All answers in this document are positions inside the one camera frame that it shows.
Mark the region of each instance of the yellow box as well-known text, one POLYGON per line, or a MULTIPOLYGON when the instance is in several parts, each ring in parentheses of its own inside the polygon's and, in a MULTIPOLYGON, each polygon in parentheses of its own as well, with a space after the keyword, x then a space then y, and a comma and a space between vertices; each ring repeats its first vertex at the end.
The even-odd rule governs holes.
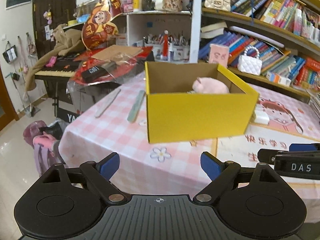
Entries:
POLYGON ((259 93, 218 64, 146 62, 148 141, 202 140, 244 134, 259 93), (230 94, 189 94, 197 77, 225 83, 230 94))

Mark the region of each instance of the pink plush toy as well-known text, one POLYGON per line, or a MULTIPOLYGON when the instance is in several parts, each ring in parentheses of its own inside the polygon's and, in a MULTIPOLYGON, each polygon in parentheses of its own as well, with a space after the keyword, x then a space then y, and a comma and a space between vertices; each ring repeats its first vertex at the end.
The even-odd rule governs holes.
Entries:
POLYGON ((192 89, 201 94, 228 94, 228 87, 221 81, 214 78, 197 78, 193 82, 192 89))

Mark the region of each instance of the white quilted handbag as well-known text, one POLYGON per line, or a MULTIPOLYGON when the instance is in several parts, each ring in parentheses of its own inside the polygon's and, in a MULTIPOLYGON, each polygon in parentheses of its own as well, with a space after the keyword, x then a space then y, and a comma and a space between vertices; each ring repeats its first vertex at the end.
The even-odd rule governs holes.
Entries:
POLYGON ((259 51, 256 47, 248 46, 244 54, 239 57, 238 70, 244 73, 249 73, 259 76, 261 73, 262 61, 259 59, 259 51), (256 57, 247 56, 249 49, 255 49, 256 57))
POLYGON ((211 9, 230 11, 231 0, 205 0, 204 6, 211 9))

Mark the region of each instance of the yellow label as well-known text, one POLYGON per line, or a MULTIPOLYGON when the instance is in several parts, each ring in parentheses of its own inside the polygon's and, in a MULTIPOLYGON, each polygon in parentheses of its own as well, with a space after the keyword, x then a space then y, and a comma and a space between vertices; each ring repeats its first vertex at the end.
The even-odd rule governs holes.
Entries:
POLYGON ((140 0, 133 0, 133 8, 139 9, 140 0))

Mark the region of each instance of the pink notebook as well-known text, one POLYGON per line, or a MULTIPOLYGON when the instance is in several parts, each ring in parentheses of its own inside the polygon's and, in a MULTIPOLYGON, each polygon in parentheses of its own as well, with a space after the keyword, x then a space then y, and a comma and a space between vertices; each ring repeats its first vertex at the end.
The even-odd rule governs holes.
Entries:
POLYGON ((219 63, 228 67, 229 47, 218 44, 210 44, 209 63, 219 63))

